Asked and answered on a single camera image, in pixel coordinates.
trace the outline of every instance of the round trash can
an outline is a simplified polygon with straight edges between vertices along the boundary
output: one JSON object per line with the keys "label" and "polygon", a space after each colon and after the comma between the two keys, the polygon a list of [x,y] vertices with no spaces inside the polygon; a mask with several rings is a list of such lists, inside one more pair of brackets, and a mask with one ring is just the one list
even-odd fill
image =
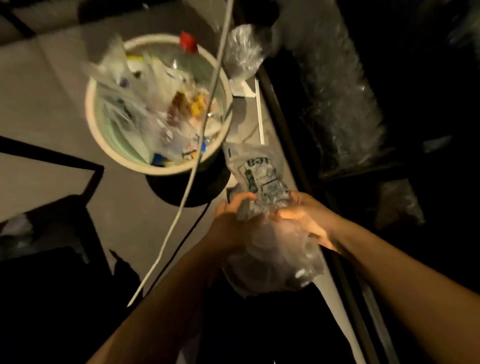
{"label": "round trash can", "polygon": [[[143,50],[148,50],[151,54],[159,57],[167,66],[169,55],[178,49],[180,38],[168,34],[149,34],[130,39],[124,43],[128,53],[141,54]],[[192,65],[192,73],[197,83],[208,87],[210,78],[216,65],[216,59],[201,46],[198,46],[198,62]],[[192,169],[194,160],[185,161],[182,164],[170,167],[152,166],[137,154],[130,143],[122,135],[118,126],[109,120],[102,103],[98,100],[96,94],[97,82],[90,79],[85,95],[85,113],[88,127],[100,148],[107,153],[117,163],[124,167],[152,176],[169,176],[179,173],[185,173]],[[222,129],[216,139],[207,147],[202,154],[202,165],[208,165],[209,160],[216,156],[227,137],[228,130],[232,121],[231,104],[233,101],[232,92],[228,83],[228,78],[223,69],[220,71],[220,78],[215,92],[222,114],[224,115]]]}

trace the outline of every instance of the person's left hand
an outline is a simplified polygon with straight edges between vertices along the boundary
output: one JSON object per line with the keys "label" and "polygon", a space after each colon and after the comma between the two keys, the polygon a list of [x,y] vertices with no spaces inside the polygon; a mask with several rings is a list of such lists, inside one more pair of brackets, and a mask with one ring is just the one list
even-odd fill
{"label": "person's left hand", "polygon": [[257,195],[251,192],[241,192],[236,194],[230,203],[222,200],[218,204],[215,220],[205,237],[209,252],[226,256],[248,244],[252,229],[263,217],[237,221],[237,212],[244,200],[256,199]]}

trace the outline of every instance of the person's right arm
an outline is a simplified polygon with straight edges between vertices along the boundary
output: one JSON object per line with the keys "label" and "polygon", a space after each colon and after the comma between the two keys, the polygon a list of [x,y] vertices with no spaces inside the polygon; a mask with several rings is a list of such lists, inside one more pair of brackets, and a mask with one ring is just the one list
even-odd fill
{"label": "person's right arm", "polygon": [[362,274],[437,363],[480,363],[480,296],[341,218],[307,194],[279,210],[319,243],[343,249]]}

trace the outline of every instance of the person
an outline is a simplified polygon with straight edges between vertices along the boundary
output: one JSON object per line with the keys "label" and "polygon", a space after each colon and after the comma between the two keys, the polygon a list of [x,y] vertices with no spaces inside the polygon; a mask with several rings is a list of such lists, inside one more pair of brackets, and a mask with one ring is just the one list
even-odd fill
{"label": "person", "polygon": [[[296,220],[319,244],[353,259],[435,362],[478,362],[479,295],[340,217],[313,197],[294,191],[291,195],[294,203],[270,218]],[[261,223],[260,217],[236,220],[245,199],[256,196],[241,193],[230,204],[222,201],[218,205],[208,233],[134,309],[89,364],[175,363],[193,313],[222,259],[245,246],[255,225]]]}

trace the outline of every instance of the black pants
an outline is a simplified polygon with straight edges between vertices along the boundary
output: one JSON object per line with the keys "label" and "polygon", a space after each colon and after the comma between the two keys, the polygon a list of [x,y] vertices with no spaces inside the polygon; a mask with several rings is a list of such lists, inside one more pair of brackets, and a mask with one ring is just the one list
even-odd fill
{"label": "black pants", "polygon": [[350,344],[322,294],[298,292],[240,297],[225,280],[205,298],[197,364],[355,363]]}

